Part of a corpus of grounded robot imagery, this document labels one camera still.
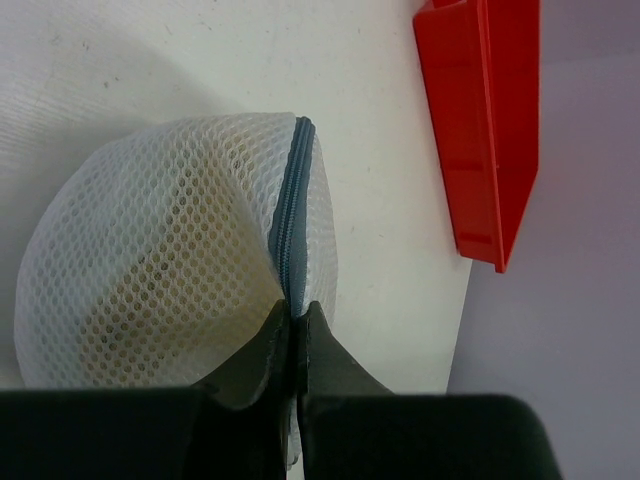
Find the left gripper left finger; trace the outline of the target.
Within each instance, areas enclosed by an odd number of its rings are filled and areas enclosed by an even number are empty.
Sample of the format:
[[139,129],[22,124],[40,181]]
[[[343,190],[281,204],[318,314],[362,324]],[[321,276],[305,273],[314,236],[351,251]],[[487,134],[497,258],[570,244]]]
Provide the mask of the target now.
[[291,318],[195,384],[1,394],[4,479],[283,479]]

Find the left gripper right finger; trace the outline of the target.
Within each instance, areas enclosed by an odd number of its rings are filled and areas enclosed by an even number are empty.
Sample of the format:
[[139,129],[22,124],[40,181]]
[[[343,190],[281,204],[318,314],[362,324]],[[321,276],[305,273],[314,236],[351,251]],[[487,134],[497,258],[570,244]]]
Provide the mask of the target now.
[[546,430],[525,402],[394,394],[333,336],[318,302],[296,327],[306,478],[561,478]]

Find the white mesh laundry bag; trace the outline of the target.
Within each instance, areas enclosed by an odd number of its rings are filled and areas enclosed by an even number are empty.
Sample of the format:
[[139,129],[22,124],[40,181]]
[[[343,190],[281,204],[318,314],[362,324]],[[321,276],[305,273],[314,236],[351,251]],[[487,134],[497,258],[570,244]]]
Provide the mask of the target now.
[[278,301],[335,315],[334,214],[314,123],[186,118],[92,153],[47,207],[17,275],[29,390],[192,384]]

